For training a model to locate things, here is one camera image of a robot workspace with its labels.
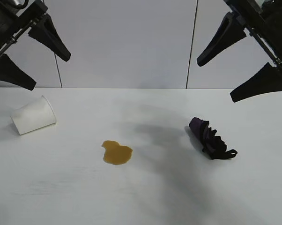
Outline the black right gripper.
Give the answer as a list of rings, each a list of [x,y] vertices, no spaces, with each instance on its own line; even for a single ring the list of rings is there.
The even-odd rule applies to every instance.
[[[282,91],[282,0],[226,0],[225,3],[234,12],[224,16],[214,37],[197,58],[197,65],[206,65],[223,50],[246,37],[245,26],[238,21],[238,14],[252,34],[265,40],[269,46],[265,51],[273,51],[273,62],[277,67],[266,63],[253,77],[230,93],[232,101],[235,103]]]

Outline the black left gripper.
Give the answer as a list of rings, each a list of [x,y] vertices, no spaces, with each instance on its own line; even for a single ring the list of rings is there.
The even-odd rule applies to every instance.
[[[36,81],[23,72],[4,54],[16,44],[27,30],[28,35],[48,47],[65,62],[71,53],[59,37],[52,18],[47,14],[48,7],[43,0],[0,0],[0,81],[33,90]]]

